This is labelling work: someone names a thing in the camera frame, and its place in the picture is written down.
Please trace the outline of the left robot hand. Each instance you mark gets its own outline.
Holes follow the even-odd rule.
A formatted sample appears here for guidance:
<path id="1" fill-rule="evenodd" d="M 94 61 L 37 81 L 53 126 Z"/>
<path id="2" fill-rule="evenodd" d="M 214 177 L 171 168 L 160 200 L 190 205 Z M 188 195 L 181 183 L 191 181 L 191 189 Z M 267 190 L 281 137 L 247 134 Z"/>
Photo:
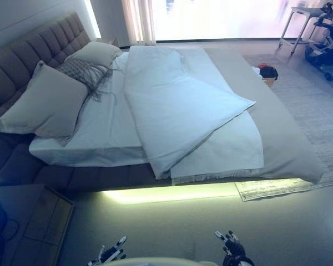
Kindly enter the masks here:
<path id="1" fill-rule="evenodd" d="M 111 248 L 106 249 L 105 245 L 102 245 L 98 257 L 87 263 L 88 266 L 102 265 L 103 263 L 118 260 L 118 256 L 123 254 L 122 245 L 126 242 L 127 237 L 123 236 L 117 241 Z"/>

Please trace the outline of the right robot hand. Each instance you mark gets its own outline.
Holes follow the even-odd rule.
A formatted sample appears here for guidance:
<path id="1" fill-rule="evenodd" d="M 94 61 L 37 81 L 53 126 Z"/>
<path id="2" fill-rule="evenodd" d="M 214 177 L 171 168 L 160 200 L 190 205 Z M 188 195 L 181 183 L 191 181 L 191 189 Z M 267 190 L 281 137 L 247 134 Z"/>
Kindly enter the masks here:
<path id="1" fill-rule="evenodd" d="M 215 235 L 224 243 L 224 250 L 228 256 L 240 258 L 246 255 L 243 245 L 233 231 L 228 231 L 225 236 L 219 231 L 215 231 Z"/>

